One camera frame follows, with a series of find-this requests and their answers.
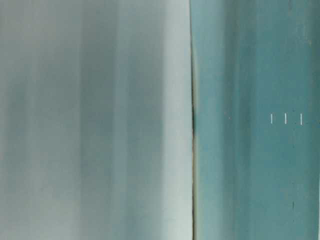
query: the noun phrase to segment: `teal wall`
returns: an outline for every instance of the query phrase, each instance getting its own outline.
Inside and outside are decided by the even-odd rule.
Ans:
[[[197,240],[318,239],[319,12],[191,0]]]

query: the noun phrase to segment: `vertical gap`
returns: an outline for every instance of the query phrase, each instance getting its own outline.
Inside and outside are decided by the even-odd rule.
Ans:
[[[190,30],[190,65],[191,65],[191,114],[192,114],[192,240],[196,240],[196,138],[195,138],[195,63],[192,38],[192,10],[189,0],[189,30]]]

